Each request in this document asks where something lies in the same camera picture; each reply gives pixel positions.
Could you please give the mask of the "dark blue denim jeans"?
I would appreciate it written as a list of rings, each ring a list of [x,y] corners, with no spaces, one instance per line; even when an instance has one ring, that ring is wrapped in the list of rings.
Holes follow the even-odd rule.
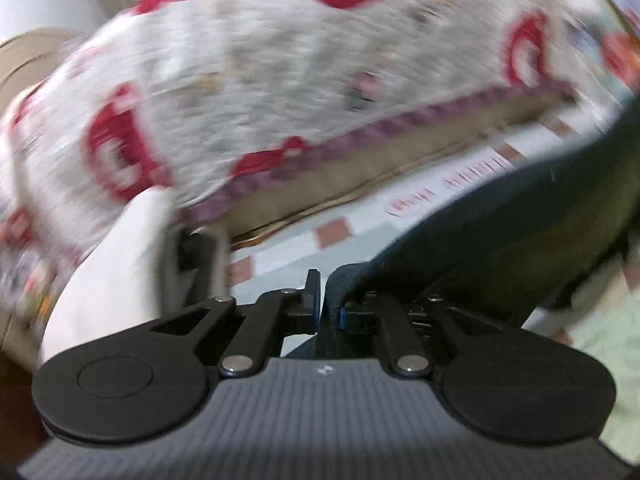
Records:
[[[317,336],[293,359],[351,359],[361,350],[341,310],[372,294],[403,307],[439,296],[511,326],[557,300],[639,222],[639,103],[574,151],[490,180],[416,224],[369,261],[326,281]]]

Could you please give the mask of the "white folded garment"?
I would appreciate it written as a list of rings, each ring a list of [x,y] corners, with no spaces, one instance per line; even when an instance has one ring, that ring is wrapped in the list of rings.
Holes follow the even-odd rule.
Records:
[[[44,330],[39,362],[179,309],[174,193],[136,196],[78,266]]]

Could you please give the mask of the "white quilted strawberry bedspread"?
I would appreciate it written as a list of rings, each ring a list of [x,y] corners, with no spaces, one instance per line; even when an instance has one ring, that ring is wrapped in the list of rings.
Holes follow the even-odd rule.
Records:
[[[132,82],[161,155],[172,154],[177,138],[235,155],[291,139],[323,142],[495,87],[560,80],[575,94],[577,26],[597,5],[138,0],[84,41],[66,32],[58,65],[92,90],[76,99],[63,93],[52,124],[78,132],[107,92]],[[80,263],[17,245],[9,212],[1,202],[1,307],[42,325]]]

